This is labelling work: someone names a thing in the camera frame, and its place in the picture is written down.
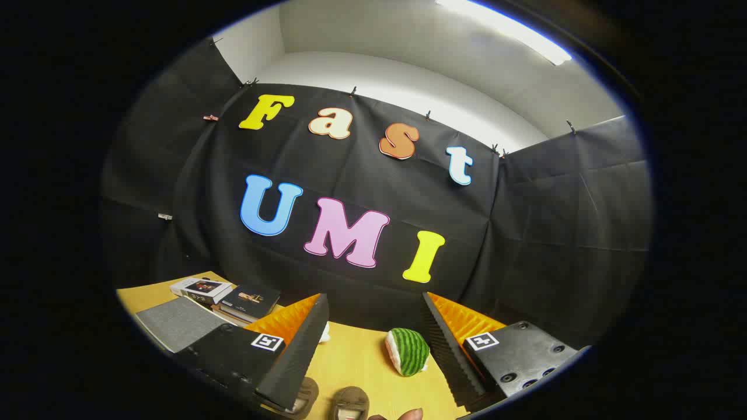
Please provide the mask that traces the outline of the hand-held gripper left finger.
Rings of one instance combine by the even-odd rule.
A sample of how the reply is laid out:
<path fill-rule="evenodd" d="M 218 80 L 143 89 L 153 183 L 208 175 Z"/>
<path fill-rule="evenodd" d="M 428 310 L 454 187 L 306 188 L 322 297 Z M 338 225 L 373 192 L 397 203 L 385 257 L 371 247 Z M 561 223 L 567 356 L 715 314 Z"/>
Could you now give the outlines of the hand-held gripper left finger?
<path fill-rule="evenodd" d="M 175 359 L 253 410 L 290 410 L 328 320 L 327 295 L 316 293 L 246 327 L 221 324 Z"/>

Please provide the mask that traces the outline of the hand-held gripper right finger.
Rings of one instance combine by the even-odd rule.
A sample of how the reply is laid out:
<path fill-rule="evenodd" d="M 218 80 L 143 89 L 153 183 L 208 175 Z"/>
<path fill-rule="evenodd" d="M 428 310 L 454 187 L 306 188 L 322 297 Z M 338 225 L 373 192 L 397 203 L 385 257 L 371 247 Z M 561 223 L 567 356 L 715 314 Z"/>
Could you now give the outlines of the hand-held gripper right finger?
<path fill-rule="evenodd" d="M 520 398 L 584 356 L 527 321 L 503 324 L 423 293 L 423 328 L 456 404 L 489 409 Z"/>

